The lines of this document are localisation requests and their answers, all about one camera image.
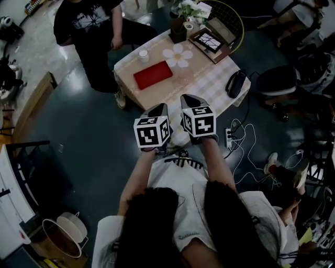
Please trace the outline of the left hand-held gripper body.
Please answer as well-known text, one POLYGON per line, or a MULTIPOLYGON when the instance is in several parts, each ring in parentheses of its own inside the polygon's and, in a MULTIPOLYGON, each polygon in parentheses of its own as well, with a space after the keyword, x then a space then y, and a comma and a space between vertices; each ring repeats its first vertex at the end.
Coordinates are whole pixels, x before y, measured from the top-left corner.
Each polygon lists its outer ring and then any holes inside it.
POLYGON ((168 153, 168 143, 173 130, 166 103, 154 105, 146 110, 135 119, 133 129, 139 149, 156 147, 158 154, 168 153))

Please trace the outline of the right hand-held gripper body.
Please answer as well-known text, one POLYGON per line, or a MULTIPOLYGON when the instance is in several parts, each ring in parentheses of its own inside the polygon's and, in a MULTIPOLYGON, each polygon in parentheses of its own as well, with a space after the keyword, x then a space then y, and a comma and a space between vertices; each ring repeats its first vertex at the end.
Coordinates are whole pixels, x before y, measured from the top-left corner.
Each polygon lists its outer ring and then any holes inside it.
POLYGON ((212 138, 218 142, 216 134, 216 113, 204 100, 192 94, 180 97, 182 108, 181 125, 189 134, 192 144, 202 143, 201 138, 212 138))

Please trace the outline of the clear glass cup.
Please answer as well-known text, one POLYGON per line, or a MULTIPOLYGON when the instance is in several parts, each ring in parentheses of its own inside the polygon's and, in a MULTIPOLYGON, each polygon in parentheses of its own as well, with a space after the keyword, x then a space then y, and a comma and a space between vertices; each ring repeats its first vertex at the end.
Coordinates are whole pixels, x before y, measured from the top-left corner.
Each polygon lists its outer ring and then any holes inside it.
POLYGON ((176 80, 179 85, 187 86, 191 84, 194 80, 194 71, 189 66, 180 68, 177 73, 176 80))

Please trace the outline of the red tray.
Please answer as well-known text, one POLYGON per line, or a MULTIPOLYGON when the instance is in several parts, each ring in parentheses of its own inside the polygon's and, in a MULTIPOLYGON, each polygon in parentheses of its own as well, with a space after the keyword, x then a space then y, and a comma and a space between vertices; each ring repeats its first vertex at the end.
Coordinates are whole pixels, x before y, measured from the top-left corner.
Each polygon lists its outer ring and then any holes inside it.
POLYGON ((143 90, 147 87, 150 87, 156 83, 172 77, 173 73, 167 62, 162 61, 135 73, 133 76, 139 90, 143 90))

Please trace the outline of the person's right forearm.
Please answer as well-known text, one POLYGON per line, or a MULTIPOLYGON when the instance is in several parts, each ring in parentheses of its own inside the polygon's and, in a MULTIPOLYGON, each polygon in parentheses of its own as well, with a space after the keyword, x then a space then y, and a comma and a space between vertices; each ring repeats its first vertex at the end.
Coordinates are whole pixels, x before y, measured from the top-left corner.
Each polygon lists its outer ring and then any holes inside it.
POLYGON ((202 138, 203 151, 207 164, 208 180, 217 181, 237 192, 232 172, 223 158, 218 143, 212 138, 202 138))

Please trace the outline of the person's left forearm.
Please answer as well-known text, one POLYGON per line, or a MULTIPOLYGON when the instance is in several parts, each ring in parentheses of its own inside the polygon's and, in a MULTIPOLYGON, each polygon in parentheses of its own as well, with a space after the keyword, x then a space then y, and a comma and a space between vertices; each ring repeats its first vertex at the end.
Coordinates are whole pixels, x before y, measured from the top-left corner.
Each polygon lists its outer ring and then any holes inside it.
POLYGON ((157 150, 141 152, 140 157, 133 171, 131 172, 131 175, 121 194, 117 213, 118 216, 125 216, 129 207, 128 202, 132 200, 134 196, 144 193, 144 190, 148 184, 148 179, 156 151, 157 150))

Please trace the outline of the black box flower pot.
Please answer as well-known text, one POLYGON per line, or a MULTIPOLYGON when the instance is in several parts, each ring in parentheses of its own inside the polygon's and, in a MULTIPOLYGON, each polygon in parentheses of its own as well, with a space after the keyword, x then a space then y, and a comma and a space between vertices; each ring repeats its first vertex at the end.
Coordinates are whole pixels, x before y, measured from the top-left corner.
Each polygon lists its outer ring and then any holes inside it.
POLYGON ((174 44, 186 41, 187 30, 184 27, 184 17, 174 18, 170 22, 170 38, 174 44))

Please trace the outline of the table with checkered tablecloth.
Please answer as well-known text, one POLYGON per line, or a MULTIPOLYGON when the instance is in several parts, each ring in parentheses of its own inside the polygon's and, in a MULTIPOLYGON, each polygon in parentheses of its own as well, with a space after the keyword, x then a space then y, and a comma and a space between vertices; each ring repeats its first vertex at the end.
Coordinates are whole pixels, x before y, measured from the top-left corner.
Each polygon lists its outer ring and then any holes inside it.
POLYGON ((238 107, 241 104, 250 89, 251 82, 245 80, 238 97, 230 98, 226 92, 226 85, 229 78, 239 70, 235 62, 230 57, 225 57, 214 64, 194 44, 184 41, 179 44, 184 47, 184 50, 190 50, 193 53, 193 57, 187 60, 189 67, 194 71, 193 82, 187 86, 179 85, 176 78, 180 68, 176 66, 170 68, 173 73, 172 77, 139 90, 133 75, 159 62, 166 61, 162 54, 163 50, 173 49, 175 45, 169 33, 168 30, 161 33, 118 61, 114 66, 114 75, 122 92, 143 110, 159 103, 168 105, 169 120, 173 129, 169 147, 173 149, 183 147, 189 142, 188 134, 180 125, 182 112, 180 97, 182 94, 192 94, 203 98, 215 110, 216 115, 220 115, 231 105, 238 107), (139 60, 140 50, 148 50, 150 59, 147 63, 139 60))

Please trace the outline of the person's white t-shirt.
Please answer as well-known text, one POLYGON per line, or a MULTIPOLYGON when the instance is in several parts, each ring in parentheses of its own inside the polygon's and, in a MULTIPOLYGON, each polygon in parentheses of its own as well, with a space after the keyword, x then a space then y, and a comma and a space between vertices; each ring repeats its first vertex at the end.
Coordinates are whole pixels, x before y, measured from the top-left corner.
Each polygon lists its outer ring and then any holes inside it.
MULTIPOLYGON (((206 174, 185 163, 177 165, 170 158, 153 163, 148 185, 152 188, 170 188, 179 195, 179 206, 174 219, 173 241, 182 251, 195 238, 212 250, 215 246, 210 238, 203 212, 206 174)), ((271 256, 278 261, 287 242, 287 231, 274 207, 260 191, 248 191, 239 195, 251 216, 257 217, 259 237, 271 256)), ((108 216, 99 221, 93 253, 92 268, 114 268, 116 244, 124 223, 123 216, 108 216)))

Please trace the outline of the white flower-shaped mat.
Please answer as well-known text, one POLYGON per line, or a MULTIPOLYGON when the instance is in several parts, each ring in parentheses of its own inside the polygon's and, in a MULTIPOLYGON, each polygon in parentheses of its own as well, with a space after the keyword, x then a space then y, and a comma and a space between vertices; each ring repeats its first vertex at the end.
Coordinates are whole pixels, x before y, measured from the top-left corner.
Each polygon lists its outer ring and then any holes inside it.
POLYGON ((168 66, 171 68, 176 66, 179 68, 187 68, 189 66, 187 60, 193 57, 193 53, 190 50, 184 50, 184 47, 179 43, 175 44, 173 49, 164 49, 162 54, 166 58, 168 66))

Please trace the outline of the brown box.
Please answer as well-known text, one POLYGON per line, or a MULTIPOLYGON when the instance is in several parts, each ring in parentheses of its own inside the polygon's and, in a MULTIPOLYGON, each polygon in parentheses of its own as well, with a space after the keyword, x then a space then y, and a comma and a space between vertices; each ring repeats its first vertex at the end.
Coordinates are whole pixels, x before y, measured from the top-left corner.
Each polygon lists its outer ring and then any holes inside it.
POLYGON ((231 44, 236 39, 236 36, 217 17, 209 20, 206 23, 206 27, 210 29, 217 37, 222 39, 226 44, 231 44))

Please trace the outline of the white flower bouquet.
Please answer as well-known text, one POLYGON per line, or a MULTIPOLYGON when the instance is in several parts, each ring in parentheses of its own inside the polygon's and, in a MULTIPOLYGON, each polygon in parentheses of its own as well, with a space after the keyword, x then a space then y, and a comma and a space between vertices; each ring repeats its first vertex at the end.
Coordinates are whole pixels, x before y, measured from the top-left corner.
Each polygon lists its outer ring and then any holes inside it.
POLYGON ((183 0, 178 4, 178 16, 183 17, 187 22, 204 24, 211 13, 212 7, 204 2, 196 0, 183 0))

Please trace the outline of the long wooden plank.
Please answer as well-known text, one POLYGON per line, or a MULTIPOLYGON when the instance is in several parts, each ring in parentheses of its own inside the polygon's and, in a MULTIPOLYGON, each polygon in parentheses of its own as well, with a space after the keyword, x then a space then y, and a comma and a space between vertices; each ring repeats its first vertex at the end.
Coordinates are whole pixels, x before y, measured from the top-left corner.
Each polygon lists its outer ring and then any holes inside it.
POLYGON ((12 134, 12 143, 24 142, 35 118, 41 111, 45 102, 57 87, 57 82, 51 72, 46 72, 44 77, 38 83, 30 98, 26 102, 12 134))

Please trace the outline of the round white side table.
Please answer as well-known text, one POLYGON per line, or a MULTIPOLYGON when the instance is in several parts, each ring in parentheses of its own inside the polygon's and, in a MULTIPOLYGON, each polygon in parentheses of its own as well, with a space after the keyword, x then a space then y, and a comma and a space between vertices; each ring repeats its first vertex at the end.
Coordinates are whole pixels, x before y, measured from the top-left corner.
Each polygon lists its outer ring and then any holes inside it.
POLYGON ((89 238, 87 228, 76 214, 64 212, 56 220, 44 219, 42 228, 51 243, 62 253, 79 258, 89 238))

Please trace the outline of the black and white machine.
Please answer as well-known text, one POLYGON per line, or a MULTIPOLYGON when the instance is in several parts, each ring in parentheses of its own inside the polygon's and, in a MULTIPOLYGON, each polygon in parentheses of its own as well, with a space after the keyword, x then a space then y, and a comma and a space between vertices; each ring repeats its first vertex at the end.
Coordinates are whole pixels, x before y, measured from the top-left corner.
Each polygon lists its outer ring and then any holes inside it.
POLYGON ((27 85, 22 80, 22 70, 9 62, 9 55, 0 59, 0 101, 12 99, 17 92, 27 85))

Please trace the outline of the white desk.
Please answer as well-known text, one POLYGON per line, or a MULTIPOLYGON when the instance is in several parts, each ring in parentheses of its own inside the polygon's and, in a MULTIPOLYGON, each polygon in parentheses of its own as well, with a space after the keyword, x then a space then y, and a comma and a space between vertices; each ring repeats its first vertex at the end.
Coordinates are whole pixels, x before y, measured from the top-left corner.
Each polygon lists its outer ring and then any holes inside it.
POLYGON ((0 191, 9 193, 0 197, 0 241, 12 244, 30 244, 31 240, 21 227, 34 211, 21 190, 9 159, 7 148, 0 151, 0 191))

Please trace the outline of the cardboard box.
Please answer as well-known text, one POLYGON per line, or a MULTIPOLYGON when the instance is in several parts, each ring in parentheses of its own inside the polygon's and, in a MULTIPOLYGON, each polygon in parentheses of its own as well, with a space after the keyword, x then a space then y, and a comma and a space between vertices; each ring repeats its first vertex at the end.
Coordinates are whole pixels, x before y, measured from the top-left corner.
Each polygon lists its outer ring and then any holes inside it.
POLYGON ((50 260, 57 268, 87 268, 86 256, 70 257, 61 252, 47 237, 32 241, 30 245, 43 260, 50 260))

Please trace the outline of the black picture frame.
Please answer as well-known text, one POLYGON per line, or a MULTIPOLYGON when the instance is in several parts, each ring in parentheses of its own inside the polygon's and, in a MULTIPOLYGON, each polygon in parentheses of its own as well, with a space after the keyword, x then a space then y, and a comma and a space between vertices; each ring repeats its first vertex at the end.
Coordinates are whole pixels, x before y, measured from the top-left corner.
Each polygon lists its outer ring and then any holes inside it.
POLYGON ((212 53, 217 53, 224 43, 212 35, 209 31, 201 32, 196 38, 195 41, 205 47, 207 50, 212 53))

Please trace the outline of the black metal frame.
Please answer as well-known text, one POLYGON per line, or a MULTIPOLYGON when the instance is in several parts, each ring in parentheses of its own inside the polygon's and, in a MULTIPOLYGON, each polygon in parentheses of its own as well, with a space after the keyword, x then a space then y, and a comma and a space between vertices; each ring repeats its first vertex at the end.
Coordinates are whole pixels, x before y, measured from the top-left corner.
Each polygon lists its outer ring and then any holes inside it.
POLYGON ((49 140, 4 146, 0 171, 21 222, 54 218, 73 189, 49 140))

